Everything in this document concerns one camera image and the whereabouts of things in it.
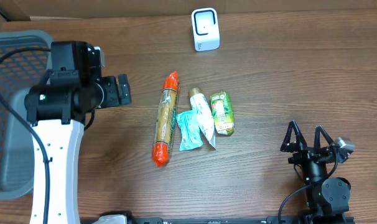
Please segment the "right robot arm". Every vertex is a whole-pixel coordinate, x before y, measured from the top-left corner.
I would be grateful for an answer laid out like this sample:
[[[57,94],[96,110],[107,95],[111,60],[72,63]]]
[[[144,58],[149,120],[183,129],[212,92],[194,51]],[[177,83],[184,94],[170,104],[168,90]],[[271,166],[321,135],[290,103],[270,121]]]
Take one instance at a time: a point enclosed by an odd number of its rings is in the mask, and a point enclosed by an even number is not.
[[[294,170],[300,168],[298,176],[304,186],[288,195],[281,203],[277,221],[279,223],[353,223],[354,218],[345,216],[349,211],[351,184],[343,177],[333,177],[339,164],[343,164],[353,153],[355,144],[348,138],[333,140],[323,128],[315,128],[314,145],[308,146],[296,121],[288,124],[280,151],[292,154],[288,163]],[[305,192],[307,210],[295,218],[283,217],[285,204],[295,195]]]

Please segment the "white tube gold cap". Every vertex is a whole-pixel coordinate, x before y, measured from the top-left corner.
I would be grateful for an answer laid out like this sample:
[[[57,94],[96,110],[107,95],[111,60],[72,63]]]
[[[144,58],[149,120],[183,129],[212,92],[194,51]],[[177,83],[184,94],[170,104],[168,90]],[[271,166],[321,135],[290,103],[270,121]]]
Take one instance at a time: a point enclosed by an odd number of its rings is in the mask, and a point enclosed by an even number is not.
[[[210,145],[216,149],[215,124],[205,95],[199,88],[192,88],[188,91],[190,105],[193,110],[197,111],[197,123],[203,135]]]

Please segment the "teal snack packet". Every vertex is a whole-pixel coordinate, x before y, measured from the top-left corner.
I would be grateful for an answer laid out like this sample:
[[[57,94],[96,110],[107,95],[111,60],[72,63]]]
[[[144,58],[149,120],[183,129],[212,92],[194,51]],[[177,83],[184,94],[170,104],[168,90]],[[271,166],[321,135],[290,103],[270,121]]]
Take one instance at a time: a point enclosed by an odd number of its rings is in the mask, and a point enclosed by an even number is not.
[[[182,140],[179,151],[188,151],[203,146],[197,121],[197,110],[184,111],[176,117]]]

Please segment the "grey plastic basket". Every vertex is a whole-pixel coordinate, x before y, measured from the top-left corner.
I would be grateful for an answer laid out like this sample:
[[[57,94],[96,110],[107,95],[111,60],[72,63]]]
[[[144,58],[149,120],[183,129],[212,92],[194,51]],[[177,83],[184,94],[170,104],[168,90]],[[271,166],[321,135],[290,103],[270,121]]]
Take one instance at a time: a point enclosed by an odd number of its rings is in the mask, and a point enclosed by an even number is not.
[[[9,105],[26,117],[24,98],[51,67],[48,54],[53,38],[41,30],[0,32],[0,58],[24,49],[0,64],[0,93]],[[26,49],[35,47],[35,52]],[[29,193],[34,184],[34,147],[30,133],[0,103],[0,200]]]

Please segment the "green drink carton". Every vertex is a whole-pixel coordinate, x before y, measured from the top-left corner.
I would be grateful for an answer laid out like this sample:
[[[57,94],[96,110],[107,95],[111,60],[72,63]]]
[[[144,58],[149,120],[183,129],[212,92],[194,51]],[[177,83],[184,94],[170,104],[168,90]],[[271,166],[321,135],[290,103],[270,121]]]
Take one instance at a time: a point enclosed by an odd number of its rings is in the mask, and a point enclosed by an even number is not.
[[[213,94],[210,101],[217,133],[231,136],[235,131],[235,116],[230,96],[223,91]]]

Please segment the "white barcode scanner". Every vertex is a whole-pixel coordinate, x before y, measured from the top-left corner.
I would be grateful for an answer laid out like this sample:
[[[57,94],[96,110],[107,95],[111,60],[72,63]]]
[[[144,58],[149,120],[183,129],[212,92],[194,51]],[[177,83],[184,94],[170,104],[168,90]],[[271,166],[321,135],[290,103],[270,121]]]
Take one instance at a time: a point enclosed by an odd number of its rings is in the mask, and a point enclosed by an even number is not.
[[[220,46],[218,14],[212,7],[196,9],[191,14],[193,42],[197,52],[215,50]]]

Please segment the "spaghetti packet red ends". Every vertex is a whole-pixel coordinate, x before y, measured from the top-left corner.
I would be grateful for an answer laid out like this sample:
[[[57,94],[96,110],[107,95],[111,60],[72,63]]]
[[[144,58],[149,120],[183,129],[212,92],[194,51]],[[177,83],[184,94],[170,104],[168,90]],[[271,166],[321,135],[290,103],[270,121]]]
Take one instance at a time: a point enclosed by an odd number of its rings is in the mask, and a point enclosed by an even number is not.
[[[172,154],[179,94],[179,75],[174,71],[164,81],[157,111],[152,145],[152,159],[157,167],[166,165]]]

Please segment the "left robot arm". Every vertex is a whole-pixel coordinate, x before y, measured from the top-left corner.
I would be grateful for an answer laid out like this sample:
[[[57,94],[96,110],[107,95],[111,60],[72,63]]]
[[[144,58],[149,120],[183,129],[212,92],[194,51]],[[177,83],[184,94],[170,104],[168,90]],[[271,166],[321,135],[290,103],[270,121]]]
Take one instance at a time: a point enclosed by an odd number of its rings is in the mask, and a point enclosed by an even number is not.
[[[125,74],[104,77],[100,47],[87,42],[52,42],[51,69],[24,99],[34,131],[34,194],[31,223],[79,223],[78,156],[86,114],[130,105]]]

